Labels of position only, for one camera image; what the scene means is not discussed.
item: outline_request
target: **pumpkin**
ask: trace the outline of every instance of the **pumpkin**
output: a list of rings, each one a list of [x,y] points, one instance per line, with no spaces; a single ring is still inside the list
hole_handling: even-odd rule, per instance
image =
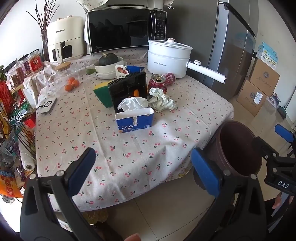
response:
[[[103,53],[103,56],[99,59],[99,66],[106,66],[110,64],[114,64],[118,62],[118,57],[116,54],[109,53],[105,54]]]

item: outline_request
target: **white electric cooking pot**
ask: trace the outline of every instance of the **white electric cooking pot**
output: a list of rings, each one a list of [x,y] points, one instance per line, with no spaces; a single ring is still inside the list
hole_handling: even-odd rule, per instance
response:
[[[201,66],[200,61],[189,61],[192,47],[174,42],[174,39],[149,40],[147,69],[153,74],[173,73],[176,78],[183,78],[187,68],[207,75],[221,83],[225,75]]]

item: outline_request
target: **sponge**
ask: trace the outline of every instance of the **sponge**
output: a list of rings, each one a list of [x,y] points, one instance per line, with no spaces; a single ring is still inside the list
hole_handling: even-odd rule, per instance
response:
[[[112,102],[112,99],[109,93],[109,88],[108,88],[108,83],[111,81],[105,81],[103,83],[97,84],[94,87],[94,93],[106,108],[113,106],[113,102]]]

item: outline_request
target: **vase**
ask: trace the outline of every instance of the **vase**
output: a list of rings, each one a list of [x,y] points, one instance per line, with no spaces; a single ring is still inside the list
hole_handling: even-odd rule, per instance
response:
[[[41,34],[40,37],[42,40],[42,49],[41,49],[42,61],[49,61],[47,32]]]

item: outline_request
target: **microwave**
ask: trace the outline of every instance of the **microwave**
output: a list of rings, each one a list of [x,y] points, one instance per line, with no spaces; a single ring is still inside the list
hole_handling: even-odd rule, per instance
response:
[[[165,40],[166,12],[140,6],[96,8],[88,12],[91,53],[148,46],[148,40]]]

